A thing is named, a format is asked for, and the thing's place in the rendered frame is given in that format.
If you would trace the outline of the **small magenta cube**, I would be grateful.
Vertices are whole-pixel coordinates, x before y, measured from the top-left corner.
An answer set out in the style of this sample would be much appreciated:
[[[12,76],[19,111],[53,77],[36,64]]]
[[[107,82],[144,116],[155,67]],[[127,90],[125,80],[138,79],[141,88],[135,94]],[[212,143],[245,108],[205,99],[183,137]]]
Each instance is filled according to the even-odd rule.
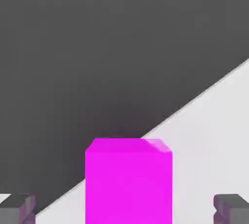
[[[96,138],[85,151],[85,224],[173,224],[172,184],[162,140]]]

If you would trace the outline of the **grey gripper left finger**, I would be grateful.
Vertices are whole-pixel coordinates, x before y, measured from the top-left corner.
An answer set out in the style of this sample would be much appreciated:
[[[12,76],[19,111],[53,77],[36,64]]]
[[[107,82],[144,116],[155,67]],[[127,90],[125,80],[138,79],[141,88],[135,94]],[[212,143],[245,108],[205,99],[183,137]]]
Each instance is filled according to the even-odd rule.
[[[36,197],[32,194],[11,194],[0,203],[0,224],[36,224]]]

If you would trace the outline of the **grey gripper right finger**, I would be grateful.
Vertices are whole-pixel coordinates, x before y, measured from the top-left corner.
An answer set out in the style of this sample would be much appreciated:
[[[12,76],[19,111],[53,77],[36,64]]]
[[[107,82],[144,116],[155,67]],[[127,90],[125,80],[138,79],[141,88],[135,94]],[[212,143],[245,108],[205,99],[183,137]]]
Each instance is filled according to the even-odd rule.
[[[249,203],[238,194],[216,194],[213,224],[249,224]]]

